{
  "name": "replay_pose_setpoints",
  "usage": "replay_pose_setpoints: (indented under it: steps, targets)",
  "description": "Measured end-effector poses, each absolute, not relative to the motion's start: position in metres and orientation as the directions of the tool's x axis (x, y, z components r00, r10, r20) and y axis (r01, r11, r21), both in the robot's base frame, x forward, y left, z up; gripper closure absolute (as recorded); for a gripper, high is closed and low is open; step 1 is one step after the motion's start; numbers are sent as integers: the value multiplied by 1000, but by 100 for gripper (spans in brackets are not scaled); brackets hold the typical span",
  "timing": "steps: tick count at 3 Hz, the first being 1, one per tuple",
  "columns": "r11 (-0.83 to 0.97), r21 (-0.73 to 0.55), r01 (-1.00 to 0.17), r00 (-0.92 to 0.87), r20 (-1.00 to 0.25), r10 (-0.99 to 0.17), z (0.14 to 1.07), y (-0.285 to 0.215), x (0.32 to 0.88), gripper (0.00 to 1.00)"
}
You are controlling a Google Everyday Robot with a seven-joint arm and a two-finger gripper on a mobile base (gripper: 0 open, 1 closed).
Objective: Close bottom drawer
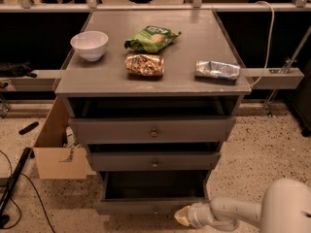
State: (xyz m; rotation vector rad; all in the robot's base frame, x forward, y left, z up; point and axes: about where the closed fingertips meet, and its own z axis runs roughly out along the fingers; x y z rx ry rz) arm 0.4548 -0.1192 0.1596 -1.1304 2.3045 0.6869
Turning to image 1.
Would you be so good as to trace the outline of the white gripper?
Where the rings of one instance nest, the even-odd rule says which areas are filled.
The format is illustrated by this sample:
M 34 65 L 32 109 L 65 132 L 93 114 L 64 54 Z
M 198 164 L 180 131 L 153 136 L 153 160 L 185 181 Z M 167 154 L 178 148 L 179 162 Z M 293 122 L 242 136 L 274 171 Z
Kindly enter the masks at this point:
M 174 214 L 174 218 L 186 227 L 201 228 L 210 224 L 212 218 L 210 205 L 208 203 L 194 203 L 187 205 Z

